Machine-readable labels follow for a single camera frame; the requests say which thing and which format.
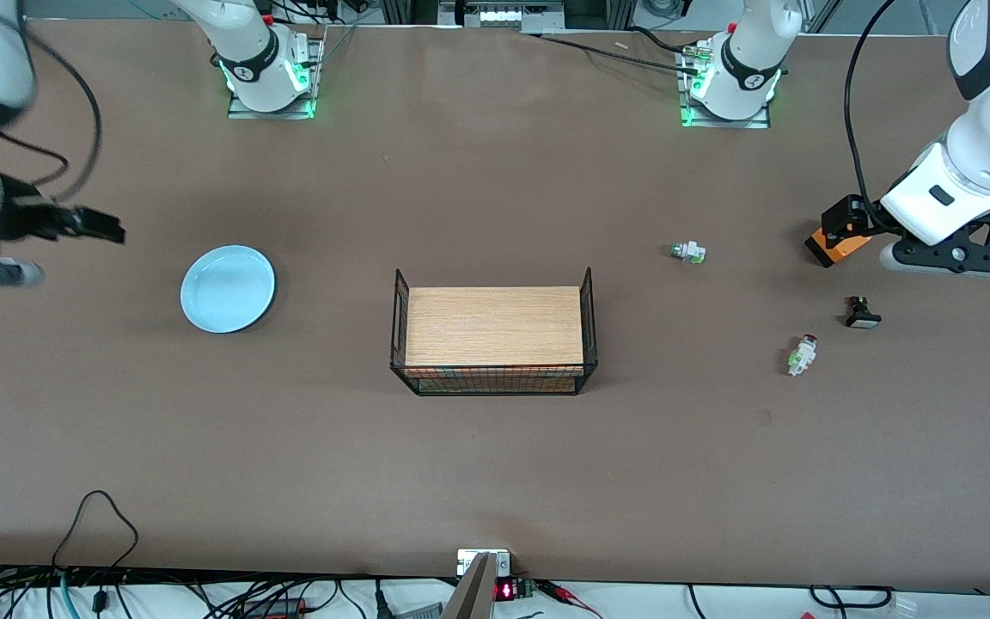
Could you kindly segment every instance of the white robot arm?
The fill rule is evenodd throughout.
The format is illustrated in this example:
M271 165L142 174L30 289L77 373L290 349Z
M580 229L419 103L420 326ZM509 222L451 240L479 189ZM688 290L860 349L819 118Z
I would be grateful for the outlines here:
M781 78L781 62L801 32L798 0L745 0L735 28L699 46L710 48L700 86L690 97L728 120L755 116Z
M266 25L253 0L172 0L216 48L220 68L239 101L270 113L311 88L308 36Z
M254 111L290 105L310 88L308 38L267 25L252 0L175 0L216 48L228 86ZM19 0L0 0L0 126L15 120L36 95ZM33 184L0 172L0 242L24 236L95 236L125 242L117 218L86 207L63 208ZM37 285L35 264L0 258L0 285Z
M926 146L887 193L868 206L846 196L822 215L807 242L830 267L869 236L896 232L881 262L893 271L990 278L990 1L969 0L947 40L948 59L968 110ZM985 242L971 235L987 229Z
M950 31L950 67L969 109L880 199L932 246L990 212L990 2L970 0Z

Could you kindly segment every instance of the black wire basket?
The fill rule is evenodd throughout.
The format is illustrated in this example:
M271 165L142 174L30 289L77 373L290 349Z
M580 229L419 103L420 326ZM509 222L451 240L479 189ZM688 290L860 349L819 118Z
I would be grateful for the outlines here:
M594 291L590 269L578 287L583 355L580 364L408 365L407 314L410 289L396 270L392 359L389 367L416 395L577 395L598 367Z

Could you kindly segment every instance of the table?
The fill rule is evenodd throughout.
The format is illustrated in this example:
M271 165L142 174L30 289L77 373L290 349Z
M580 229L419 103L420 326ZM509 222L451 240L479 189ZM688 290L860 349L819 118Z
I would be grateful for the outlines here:
M34 30L98 95L79 199L129 236L8 247L48 277L0 290L0 563L47 561L105 488L146 567L435 575L506 546L551 579L990 587L990 282L885 272L882 242L824 270L801 246L855 189L854 39L798 40L773 128L732 131L682 128L665 71L511 32L362 28L317 119L255 122L224 118L190 23ZM863 56L872 191L963 110L943 46ZM85 99L35 62L13 132L81 161ZM0 165L51 164L0 144ZM665 255L690 239L704 264ZM216 336L178 286L225 243L263 250L279 297ZM419 399L388 369L397 267L412 286L592 267L600 368L575 397ZM855 294L880 328L840 324ZM805 333L820 357L787 377ZM64 561L127 538L95 503Z

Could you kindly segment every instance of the red digital display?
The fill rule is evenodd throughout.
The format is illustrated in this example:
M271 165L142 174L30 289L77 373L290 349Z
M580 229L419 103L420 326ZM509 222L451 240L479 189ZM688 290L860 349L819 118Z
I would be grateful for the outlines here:
M495 583L495 591L492 591L492 599L495 602L509 602L518 599L517 579L499 579Z

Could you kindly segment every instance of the light blue plate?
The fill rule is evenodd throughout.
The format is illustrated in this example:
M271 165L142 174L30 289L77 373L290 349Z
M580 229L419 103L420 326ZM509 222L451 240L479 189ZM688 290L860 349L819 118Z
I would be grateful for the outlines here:
M181 310L196 328L232 333L258 321L278 279L262 252L241 244L217 247L193 262L181 280Z

